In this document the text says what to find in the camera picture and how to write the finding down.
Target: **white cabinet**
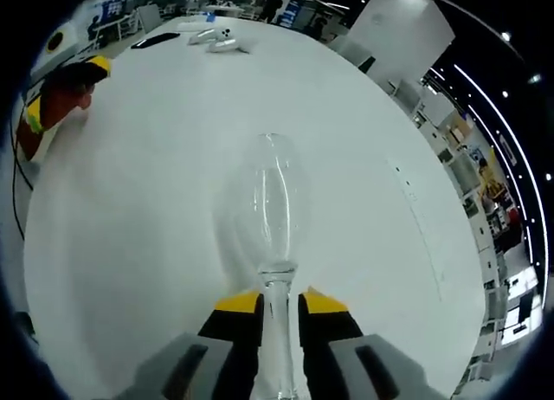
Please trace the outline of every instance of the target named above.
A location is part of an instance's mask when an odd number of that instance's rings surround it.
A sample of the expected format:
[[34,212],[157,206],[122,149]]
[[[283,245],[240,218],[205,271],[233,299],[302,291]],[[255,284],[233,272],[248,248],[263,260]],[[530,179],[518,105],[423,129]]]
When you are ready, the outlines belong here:
[[496,345],[496,332],[489,333],[488,335],[482,335],[477,340],[477,345],[475,346],[475,350],[473,351],[473,356],[481,356],[481,355],[493,355],[495,345]]
[[435,152],[435,155],[440,155],[445,149],[448,149],[448,142],[442,136],[442,134],[428,121],[424,122],[419,131],[423,137],[428,141],[431,149]]
[[479,252],[483,283],[494,281],[494,287],[499,286],[499,267],[496,261],[494,247],[487,247]]
[[469,219],[475,242],[477,243],[477,249],[479,251],[488,247],[494,248],[493,235],[488,227],[488,221],[486,220],[485,211],[479,202],[476,202],[479,207],[479,212]]

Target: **clear wine glass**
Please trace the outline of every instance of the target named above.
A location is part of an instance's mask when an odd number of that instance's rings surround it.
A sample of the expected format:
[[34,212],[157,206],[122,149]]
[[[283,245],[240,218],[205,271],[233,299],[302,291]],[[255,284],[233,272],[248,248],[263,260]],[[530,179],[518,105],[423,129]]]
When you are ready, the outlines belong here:
[[248,149],[243,168],[239,240],[248,247],[261,278],[270,314],[264,332],[271,329],[271,358],[278,393],[273,398],[294,399],[293,359],[289,332],[289,292],[299,261],[293,256],[300,239],[300,221],[306,220],[306,176],[293,141],[284,135],[262,134]]

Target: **desk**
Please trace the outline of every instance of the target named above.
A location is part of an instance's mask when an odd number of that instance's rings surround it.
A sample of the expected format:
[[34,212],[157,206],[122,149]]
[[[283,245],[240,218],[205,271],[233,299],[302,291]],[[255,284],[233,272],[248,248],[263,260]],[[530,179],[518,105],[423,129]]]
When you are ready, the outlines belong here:
[[[312,205],[293,299],[312,285],[342,300],[364,333],[417,361],[449,397],[479,336],[484,290],[441,163],[402,110],[324,45],[264,23],[216,24],[257,40],[253,53],[208,54],[185,35],[128,49],[88,122],[64,126],[51,146],[24,267],[56,378],[72,398],[110,398],[162,346],[197,332],[217,299],[254,286],[246,268],[226,273],[234,248],[219,209],[232,204],[226,188],[246,144],[277,132],[296,144]],[[298,341],[293,356],[302,392]]]
[[119,40],[121,41],[121,39],[122,39],[121,38],[121,23],[123,21],[126,21],[130,17],[131,17],[131,15],[126,15],[126,16],[121,17],[117,21],[113,21],[113,22],[110,22],[110,23],[104,23],[103,25],[98,26],[96,28],[96,37],[94,38],[95,43],[98,40],[98,35],[100,34],[100,31],[103,30],[103,29],[107,29],[110,26],[117,26],[118,27],[118,36],[119,36]]
[[206,12],[225,12],[225,16],[228,17],[238,17],[244,12],[243,8],[238,6],[204,6],[202,10]]

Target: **wall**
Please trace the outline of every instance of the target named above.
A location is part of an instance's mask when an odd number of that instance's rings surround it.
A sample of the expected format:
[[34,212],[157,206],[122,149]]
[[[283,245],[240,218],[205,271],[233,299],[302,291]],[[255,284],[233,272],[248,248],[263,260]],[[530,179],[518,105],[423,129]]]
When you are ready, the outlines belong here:
[[454,39],[431,0],[370,0],[348,34],[376,58],[368,75],[419,81]]
[[441,123],[446,117],[454,111],[454,105],[443,94],[434,95],[429,90],[426,90],[425,100],[423,101],[423,112],[431,121],[433,126],[442,129]]
[[87,36],[87,28],[92,23],[95,16],[100,17],[100,21],[105,20],[106,12],[103,12],[102,4],[113,2],[113,9],[122,6],[125,0],[86,0],[73,13],[73,22],[77,27],[79,35]]

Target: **ceiling light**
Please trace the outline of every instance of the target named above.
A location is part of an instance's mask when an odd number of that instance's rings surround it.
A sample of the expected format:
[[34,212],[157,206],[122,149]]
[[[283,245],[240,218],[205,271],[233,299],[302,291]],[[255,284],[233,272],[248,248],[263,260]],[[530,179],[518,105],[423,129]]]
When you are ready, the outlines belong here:
[[328,3],[328,5],[332,6],[333,8],[340,8],[340,9],[350,10],[350,8],[348,6],[343,6],[342,4]]
[[439,73],[437,73],[434,69],[430,68],[429,70],[433,71],[433,73],[435,73],[435,75],[438,76],[441,80],[446,81],[444,79],[444,77],[442,75],[440,75]]
[[543,230],[543,240],[544,240],[544,291],[543,291],[543,302],[542,302],[542,308],[544,309],[544,304],[546,303],[546,288],[548,285],[548,272],[550,270],[550,254],[549,254],[549,243],[548,243],[548,231],[546,229],[546,217],[544,215],[544,206],[543,206],[543,200],[540,196],[540,193],[538,192],[538,185],[537,180],[535,179],[535,176],[533,175],[533,171],[531,169],[531,165],[529,164],[529,160],[527,160],[527,156],[523,152],[523,148],[518,142],[518,138],[516,138],[516,135],[514,134],[512,128],[510,125],[508,125],[508,122],[506,121],[506,118],[502,115],[500,110],[494,105],[494,103],[491,101],[491,99],[488,98],[488,96],[485,94],[485,92],[482,90],[481,87],[477,85],[475,81],[469,77],[460,67],[454,64],[454,67],[458,70],[460,74],[462,74],[466,80],[468,80],[476,89],[479,91],[479,93],[483,96],[483,98],[488,102],[488,104],[493,108],[494,112],[496,112],[497,116],[499,117],[500,121],[502,121],[502,124],[506,127],[506,130],[510,133],[510,136],[512,137],[513,143],[518,148],[519,154],[521,155],[521,158],[523,159],[523,162],[525,164],[525,168],[527,169],[527,172],[529,172],[529,178],[531,179],[531,184],[533,186],[533,189],[535,191],[535,196],[537,197],[537,204],[538,204],[538,212],[540,213],[540,222],[541,227]]
[[543,76],[541,74],[535,74],[529,79],[529,84],[537,84],[539,81],[543,79]]

